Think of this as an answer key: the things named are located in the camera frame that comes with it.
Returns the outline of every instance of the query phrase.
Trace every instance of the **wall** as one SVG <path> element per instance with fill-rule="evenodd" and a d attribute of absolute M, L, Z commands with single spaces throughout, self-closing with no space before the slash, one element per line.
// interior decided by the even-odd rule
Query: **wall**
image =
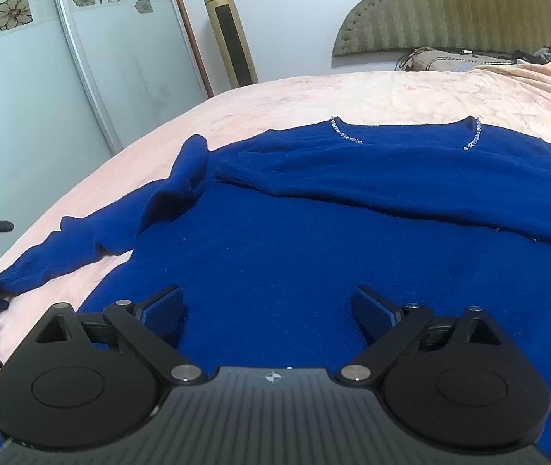
<path fill-rule="evenodd" d="M 400 52 L 332 59 L 340 25 L 361 0 L 235 0 L 259 80 L 393 71 Z M 215 92 L 230 88 L 203 0 L 184 0 Z"/>

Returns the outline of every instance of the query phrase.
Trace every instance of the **green upholstered headboard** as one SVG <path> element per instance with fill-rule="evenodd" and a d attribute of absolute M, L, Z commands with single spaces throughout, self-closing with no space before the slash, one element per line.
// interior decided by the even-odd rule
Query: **green upholstered headboard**
<path fill-rule="evenodd" d="M 333 56 L 430 46 L 532 53 L 551 45 L 551 0 L 363 0 Z"/>

